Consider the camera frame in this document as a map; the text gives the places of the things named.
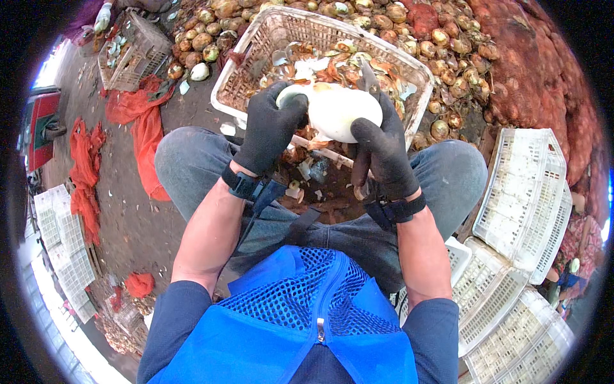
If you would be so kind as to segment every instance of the zipper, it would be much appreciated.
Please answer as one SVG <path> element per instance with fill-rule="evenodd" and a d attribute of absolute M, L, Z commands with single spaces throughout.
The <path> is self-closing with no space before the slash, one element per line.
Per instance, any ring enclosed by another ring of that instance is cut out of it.
<path fill-rule="evenodd" d="M 324 293 L 321 295 L 321 300 L 317 307 L 316 312 L 316 329 L 317 329 L 317 341 L 320 343 L 324 343 L 326 341 L 326 333 L 330 329 L 328 328 L 328 323 L 325 322 L 325 318 L 327 318 L 326 309 L 328 309 L 328 305 L 330 304 L 330 300 L 333 295 L 333 287 L 337 288 L 336 282 L 340 277 L 343 276 L 343 272 L 347 269 L 348 259 L 347 257 L 342 257 L 340 262 L 337 263 L 337 268 L 335 273 L 332 275 L 327 281 L 326 289 Z"/>

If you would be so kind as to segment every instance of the white glove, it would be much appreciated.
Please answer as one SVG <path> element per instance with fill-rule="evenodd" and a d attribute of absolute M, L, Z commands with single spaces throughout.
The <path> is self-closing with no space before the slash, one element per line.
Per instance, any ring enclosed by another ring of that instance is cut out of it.
<path fill-rule="evenodd" d="M 94 32 L 100 33 L 107 29 L 109 26 L 109 21 L 111 20 L 111 7 L 113 6 L 110 2 L 105 2 L 98 11 L 98 16 L 96 16 L 96 23 L 94 24 Z"/>

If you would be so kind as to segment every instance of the red vehicle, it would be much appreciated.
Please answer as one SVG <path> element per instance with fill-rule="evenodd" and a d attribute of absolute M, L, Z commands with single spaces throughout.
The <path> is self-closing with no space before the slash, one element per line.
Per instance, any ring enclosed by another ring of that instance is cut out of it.
<path fill-rule="evenodd" d="M 26 103 L 17 149 L 25 158 L 30 173 L 53 158 L 53 139 L 66 133 L 58 124 L 60 89 L 55 86 L 35 88 Z"/>

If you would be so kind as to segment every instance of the forearm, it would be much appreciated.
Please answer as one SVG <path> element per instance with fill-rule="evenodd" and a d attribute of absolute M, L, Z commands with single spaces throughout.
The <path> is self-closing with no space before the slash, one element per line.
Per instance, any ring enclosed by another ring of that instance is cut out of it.
<path fill-rule="evenodd" d="M 398 223 L 397 236 L 410 309 L 424 300 L 451 299 L 448 252 L 429 207 L 416 213 L 411 221 Z"/>
<path fill-rule="evenodd" d="M 247 173 L 234 162 L 231 168 Z M 235 249 L 245 200 L 233 196 L 220 178 L 185 228 L 173 264 L 171 282 L 194 281 L 213 295 L 217 277 Z"/>

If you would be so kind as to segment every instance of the black glove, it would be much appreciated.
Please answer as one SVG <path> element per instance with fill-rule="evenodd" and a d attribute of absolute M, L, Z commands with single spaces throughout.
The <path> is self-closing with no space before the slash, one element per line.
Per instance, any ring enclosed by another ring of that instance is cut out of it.
<path fill-rule="evenodd" d="M 405 150 L 403 124 L 390 98 L 379 95 L 383 120 L 381 128 L 367 119 L 359 118 L 352 123 L 352 135 L 360 147 L 371 154 L 371 172 L 390 201 L 400 200 L 418 190 L 420 184 L 411 169 Z"/>
<path fill-rule="evenodd" d="M 275 100 L 290 83 L 278 82 L 249 100 L 245 140 L 234 161 L 255 174 L 262 174 L 290 144 L 292 135 L 307 124 L 307 96 L 295 96 L 278 109 Z"/>

